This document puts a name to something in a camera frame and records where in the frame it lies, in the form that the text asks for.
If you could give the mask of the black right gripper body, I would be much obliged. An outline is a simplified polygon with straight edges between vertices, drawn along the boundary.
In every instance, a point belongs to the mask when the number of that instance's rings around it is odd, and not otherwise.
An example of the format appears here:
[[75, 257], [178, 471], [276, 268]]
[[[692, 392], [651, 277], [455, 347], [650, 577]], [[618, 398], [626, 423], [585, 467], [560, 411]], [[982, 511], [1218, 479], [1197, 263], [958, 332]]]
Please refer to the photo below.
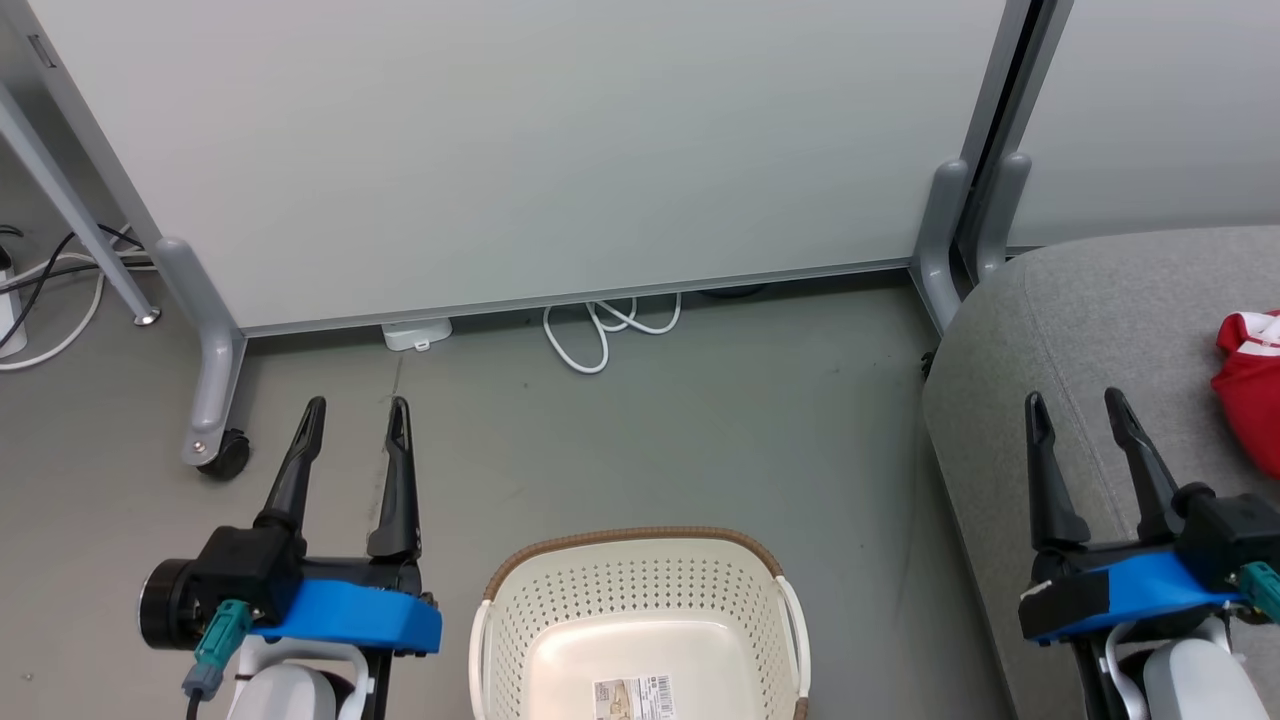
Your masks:
[[1034, 577], [1042, 582], [1048, 570], [1073, 575], [1156, 555], [1172, 556], [1199, 587], [1217, 593], [1235, 591], [1252, 562], [1280, 573], [1280, 511], [1258, 495], [1219, 497], [1206, 484], [1189, 484], [1166, 492], [1160, 509], [1167, 527], [1180, 520], [1181, 529], [1103, 544], [1034, 539]]

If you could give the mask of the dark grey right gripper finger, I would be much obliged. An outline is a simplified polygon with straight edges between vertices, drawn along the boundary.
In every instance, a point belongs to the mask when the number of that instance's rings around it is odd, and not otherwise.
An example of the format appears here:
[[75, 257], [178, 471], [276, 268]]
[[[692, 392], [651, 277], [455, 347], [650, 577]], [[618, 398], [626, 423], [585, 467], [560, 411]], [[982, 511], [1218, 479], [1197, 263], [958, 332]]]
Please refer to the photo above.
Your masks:
[[1043, 396], [1030, 392], [1024, 410], [1030, 544], [1038, 552], [1080, 550], [1091, 541], [1091, 529], [1075, 512], [1065, 484]]
[[1140, 515], [1138, 539], [1172, 542], [1184, 528], [1184, 520], [1172, 507], [1179, 486], [1124, 392], [1117, 387], [1108, 387], [1103, 392], [1103, 401], [1114, 442], [1126, 457]]

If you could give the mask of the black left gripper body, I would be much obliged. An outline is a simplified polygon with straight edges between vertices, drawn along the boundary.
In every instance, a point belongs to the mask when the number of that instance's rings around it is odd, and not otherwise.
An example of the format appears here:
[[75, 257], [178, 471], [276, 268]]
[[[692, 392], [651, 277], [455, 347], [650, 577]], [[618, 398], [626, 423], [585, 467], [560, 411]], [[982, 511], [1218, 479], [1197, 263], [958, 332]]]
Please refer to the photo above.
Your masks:
[[225, 600], [244, 601], [256, 626], [284, 620], [305, 579], [348, 582], [416, 594], [424, 600], [415, 562], [370, 557], [307, 557], [305, 539], [284, 528], [219, 527], [196, 559], [168, 559], [140, 592], [140, 634], [154, 650], [195, 650]]

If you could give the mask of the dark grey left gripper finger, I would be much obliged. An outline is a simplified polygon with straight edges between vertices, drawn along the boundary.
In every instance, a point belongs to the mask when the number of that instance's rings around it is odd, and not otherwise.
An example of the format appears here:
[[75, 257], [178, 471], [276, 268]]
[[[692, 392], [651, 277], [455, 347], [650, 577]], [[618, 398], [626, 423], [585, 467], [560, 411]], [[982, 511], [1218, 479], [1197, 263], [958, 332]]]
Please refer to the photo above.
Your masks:
[[421, 556], [419, 491], [410, 405], [401, 396], [390, 401], [384, 447], [387, 477], [366, 552], [376, 562], [415, 562]]
[[262, 509], [253, 527], [276, 527], [301, 532], [308, 497], [314, 461], [321, 452], [326, 420], [326, 400], [312, 397], [300, 419], [293, 439], [283, 459]]

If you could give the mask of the red garment with white trim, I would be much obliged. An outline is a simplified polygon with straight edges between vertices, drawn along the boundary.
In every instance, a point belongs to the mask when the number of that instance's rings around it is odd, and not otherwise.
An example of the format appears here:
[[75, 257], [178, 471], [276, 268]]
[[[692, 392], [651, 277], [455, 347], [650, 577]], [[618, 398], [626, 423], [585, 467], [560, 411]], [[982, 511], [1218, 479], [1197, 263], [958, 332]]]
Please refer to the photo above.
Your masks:
[[1280, 480], [1280, 309], [1234, 313], [1219, 328], [1222, 366], [1210, 384], [1248, 459]]

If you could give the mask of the cream perforated laundry basket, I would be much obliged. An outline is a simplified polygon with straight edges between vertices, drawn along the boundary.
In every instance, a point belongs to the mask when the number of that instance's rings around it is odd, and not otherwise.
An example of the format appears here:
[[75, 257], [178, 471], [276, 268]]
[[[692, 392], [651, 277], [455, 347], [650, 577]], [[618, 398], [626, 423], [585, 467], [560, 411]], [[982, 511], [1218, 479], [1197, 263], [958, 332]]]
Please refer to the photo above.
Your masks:
[[678, 720], [808, 720], [812, 650], [774, 555], [716, 527], [530, 544], [474, 616], [474, 720], [594, 720], [595, 682], [669, 674]]

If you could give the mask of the black caster wheel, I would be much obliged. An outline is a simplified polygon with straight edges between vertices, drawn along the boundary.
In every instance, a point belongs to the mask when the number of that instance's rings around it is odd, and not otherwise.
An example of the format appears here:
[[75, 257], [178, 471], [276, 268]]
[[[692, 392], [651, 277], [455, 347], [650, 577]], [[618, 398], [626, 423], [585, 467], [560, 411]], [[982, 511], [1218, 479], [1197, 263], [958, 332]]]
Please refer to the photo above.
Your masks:
[[241, 429], [227, 428], [216, 456], [197, 466], [197, 471], [214, 480], [233, 480], [246, 468], [252, 454], [250, 438]]

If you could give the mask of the grey partition foot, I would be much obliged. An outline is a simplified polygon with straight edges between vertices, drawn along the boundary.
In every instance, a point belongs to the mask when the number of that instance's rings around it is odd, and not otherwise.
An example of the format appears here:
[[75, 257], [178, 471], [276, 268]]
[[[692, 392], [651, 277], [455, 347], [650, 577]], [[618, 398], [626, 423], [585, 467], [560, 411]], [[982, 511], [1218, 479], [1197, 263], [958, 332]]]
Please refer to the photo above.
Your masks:
[[186, 241], [164, 237], [151, 258], [198, 336], [198, 378], [182, 450], [183, 461], [197, 470], [216, 456], [224, 429], [233, 428], [230, 410], [247, 340]]
[[954, 281], [951, 247], [965, 208], [970, 167], [945, 161], [932, 177], [910, 263], [911, 281], [938, 334], [945, 334], [961, 300]]
[[975, 224], [972, 275], [977, 284], [995, 274], [1009, 258], [1009, 234], [1032, 169], [1024, 152], [1011, 152], [995, 167], [989, 192]]

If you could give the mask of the grey fabric sofa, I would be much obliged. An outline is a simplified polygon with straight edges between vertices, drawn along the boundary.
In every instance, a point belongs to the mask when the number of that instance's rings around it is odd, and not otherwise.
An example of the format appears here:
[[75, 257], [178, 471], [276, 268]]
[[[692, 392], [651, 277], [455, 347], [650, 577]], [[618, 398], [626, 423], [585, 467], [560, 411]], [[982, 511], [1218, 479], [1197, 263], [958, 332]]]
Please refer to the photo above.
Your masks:
[[1240, 311], [1280, 309], [1280, 225], [1094, 237], [1014, 258], [966, 296], [923, 389], [924, 419], [1019, 720], [1084, 720], [1076, 664], [1024, 639], [1030, 579], [1025, 411], [1044, 397], [1055, 454], [1097, 542], [1139, 521], [1105, 391], [1126, 396], [1172, 479], [1280, 510], [1280, 480], [1236, 442], [1211, 388]]

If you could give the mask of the printed paper label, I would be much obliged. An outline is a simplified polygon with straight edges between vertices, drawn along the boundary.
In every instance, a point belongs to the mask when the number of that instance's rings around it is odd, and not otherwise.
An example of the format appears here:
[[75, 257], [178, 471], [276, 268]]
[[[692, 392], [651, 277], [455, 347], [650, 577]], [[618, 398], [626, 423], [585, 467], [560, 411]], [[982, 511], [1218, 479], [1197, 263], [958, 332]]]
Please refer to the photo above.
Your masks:
[[669, 674], [595, 682], [594, 720], [678, 720]]

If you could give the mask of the white power strip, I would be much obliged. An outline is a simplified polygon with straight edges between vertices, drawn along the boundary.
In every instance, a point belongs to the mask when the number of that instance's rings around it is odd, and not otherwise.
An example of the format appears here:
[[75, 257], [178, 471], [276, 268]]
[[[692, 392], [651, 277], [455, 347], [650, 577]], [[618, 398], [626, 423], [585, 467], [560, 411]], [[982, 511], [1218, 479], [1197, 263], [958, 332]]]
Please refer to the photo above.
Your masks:
[[[15, 277], [17, 272], [10, 263], [0, 263], [0, 290], [8, 287]], [[22, 307], [19, 290], [0, 293], [0, 340], [8, 337], [8, 341], [0, 345], [0, 359], [15, 355], [27, 346], [26, 325], [17, 322]]]

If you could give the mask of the grey table leg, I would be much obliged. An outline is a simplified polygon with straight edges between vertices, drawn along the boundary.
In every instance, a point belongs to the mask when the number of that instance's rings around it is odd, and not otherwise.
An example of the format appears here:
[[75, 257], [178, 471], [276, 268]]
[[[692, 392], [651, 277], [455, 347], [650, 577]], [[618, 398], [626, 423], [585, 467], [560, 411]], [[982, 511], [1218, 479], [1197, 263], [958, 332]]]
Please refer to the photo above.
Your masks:
[[5, 138], [49, 201], [76, 233], [104, 278], [122, 296], [136, 325], [151, 325], [161, 315], [142, 293], [123, 260], [104, 238], [96, 220], [76, 192], [47, 146], [20, 110], [12, 92], [0, 82], [0, 136]]

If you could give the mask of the small white partition panel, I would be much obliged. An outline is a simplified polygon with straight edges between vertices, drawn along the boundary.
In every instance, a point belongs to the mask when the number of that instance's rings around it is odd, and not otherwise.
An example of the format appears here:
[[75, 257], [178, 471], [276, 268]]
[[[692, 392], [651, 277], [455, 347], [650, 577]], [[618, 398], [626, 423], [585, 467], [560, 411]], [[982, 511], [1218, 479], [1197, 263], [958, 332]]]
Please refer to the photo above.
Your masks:
[[1280, 0], [1073, 0], [1007, 241], [1280, 225]]

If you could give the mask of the large white partition panel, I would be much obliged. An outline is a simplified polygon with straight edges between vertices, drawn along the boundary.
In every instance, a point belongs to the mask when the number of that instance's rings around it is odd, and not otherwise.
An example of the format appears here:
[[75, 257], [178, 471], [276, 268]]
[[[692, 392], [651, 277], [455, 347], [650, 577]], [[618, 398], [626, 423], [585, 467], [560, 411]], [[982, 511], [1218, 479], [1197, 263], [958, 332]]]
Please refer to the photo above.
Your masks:
[[24, 0], [243, 329], [913, 250], [1009, 0]]

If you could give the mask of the white wall plug adapter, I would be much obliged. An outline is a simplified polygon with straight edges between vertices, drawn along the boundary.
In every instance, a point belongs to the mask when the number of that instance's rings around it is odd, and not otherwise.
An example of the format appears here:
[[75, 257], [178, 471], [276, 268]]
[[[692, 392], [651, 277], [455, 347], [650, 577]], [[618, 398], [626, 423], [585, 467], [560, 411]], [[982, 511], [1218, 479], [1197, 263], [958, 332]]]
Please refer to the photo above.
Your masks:
[[425, 352], [431, 346], [448, 340], [453, 334], [449, 318], [416, 322], [396, 322], [381, 324], [384, 343], [392, 352], [413, 350]]

